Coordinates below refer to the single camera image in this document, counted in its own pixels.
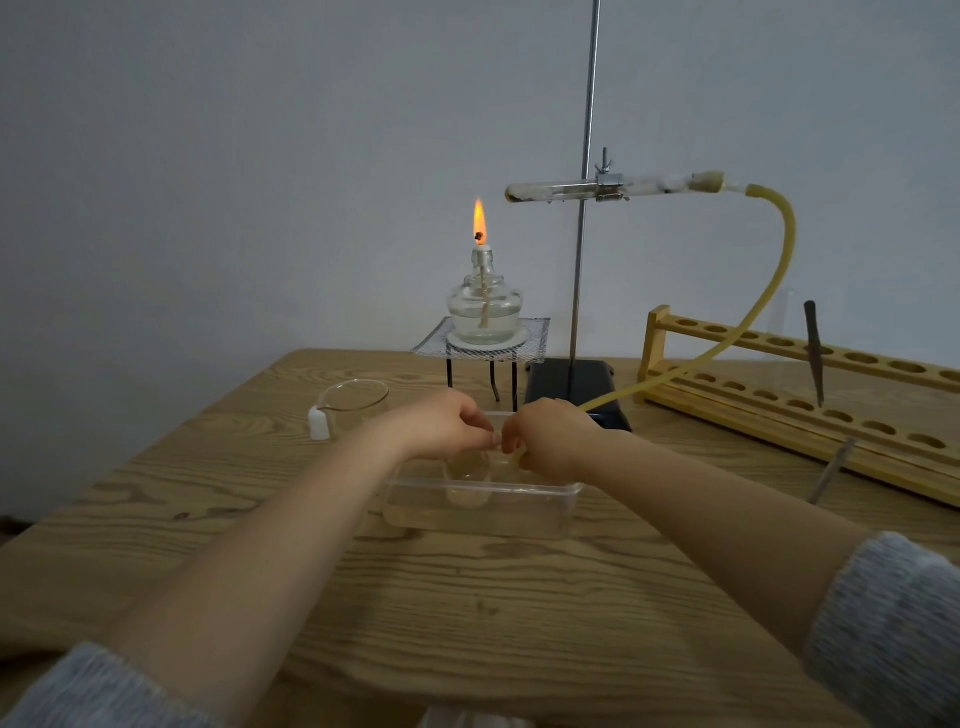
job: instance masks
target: person's right hand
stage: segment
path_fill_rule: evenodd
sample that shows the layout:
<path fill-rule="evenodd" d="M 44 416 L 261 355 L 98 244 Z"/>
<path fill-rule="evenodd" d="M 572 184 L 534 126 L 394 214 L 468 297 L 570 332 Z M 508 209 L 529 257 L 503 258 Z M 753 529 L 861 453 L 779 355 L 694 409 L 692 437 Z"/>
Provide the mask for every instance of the person's right hand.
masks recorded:
<path fill-rule="evenodd" d="M 590 457 L 607 431 L 586 412 L 564 400 L 524 405 L 503 425 L 503 451 L 524 446 L 520 467 L 551 480 L 584 480 Z"/>

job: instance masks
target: white wall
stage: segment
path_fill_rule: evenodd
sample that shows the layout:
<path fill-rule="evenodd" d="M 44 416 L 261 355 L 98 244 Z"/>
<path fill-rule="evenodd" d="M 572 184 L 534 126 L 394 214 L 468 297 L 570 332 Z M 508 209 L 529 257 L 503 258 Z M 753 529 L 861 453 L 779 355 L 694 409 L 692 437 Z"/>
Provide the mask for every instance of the white wall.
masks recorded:
<path fill-rule="evenodd" d="M 299 347 L 405 350 L 487 203 L 497 263 L 569 331 L 589 1 L 0 1 L 0 513 L 36 517 Z M 605 0 L 595 142 L 790 196 L 825 339 L 960 364 L 953 0 Z M 589 208 L 582 351 L 645 312 L 734 322 L 776 213 Z M 685 355 L 695 350 L 677 347 Z"/>

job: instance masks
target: flame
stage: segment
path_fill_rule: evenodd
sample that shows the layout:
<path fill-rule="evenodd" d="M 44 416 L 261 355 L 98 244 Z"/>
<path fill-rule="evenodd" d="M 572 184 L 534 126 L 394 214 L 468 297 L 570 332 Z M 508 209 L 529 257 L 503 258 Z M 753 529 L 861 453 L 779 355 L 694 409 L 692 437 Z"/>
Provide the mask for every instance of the flame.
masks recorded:
<path fill-rule="evenodd" d="M 479 200 L 473 206 L 473 239 L 477 245 L 487 244 L 487 218 L 483 213 L 483 203 Z"/>

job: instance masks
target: beaker rim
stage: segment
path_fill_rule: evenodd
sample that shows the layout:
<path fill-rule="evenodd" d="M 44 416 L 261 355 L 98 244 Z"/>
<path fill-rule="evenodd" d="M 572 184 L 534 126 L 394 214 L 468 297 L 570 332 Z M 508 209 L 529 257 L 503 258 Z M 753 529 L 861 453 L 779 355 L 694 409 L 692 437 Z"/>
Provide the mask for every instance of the beaker rim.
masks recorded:
<path fill-rule="evenodd" d="M 376 392 L 372 394 L 375 399 L 367 402 L 366 404 L 359 407 L 344 407 L 336 406 L 335 404 L 326 404 L 326 400 L 332 396 L 335 396 L 337 393 L 342 392 L 344 389 L 350 386 L 356 386 L 357 384 L 366 384 L 370 385 L 370 391 Z M 341 381 L 337 384 L 334 384 L 332 387 L 324 391 L 323 394 L 317 399 L 317 409 L 327 410 L 330 412 L 360 412 L 364 409 L 370 409 L 371 407 L 376 407 L 382 401 L 387 399 L 387 396 L 390 394 L 390 386 L 379 379 L 348 379 L 347 381 Z"/>

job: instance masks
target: person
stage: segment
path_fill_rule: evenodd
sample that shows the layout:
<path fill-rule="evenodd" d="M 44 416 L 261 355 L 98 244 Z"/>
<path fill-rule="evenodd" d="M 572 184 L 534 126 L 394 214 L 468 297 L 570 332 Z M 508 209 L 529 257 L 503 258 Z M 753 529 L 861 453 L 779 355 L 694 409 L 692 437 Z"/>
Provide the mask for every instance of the person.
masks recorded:
<path fill-rule="evenodd" d="M 384 478 L 413 458 L 497 445 L 453 390 L 368 421 L 75 647 L 3 726 L 242 723 Z M 639 514 L 872 723 L 960 725 L 960 572 L 947 559 L 601 429 L 567 402 L 526 405 L 500 446 L 525 448 L 525 470 L 594 485 Z"/>

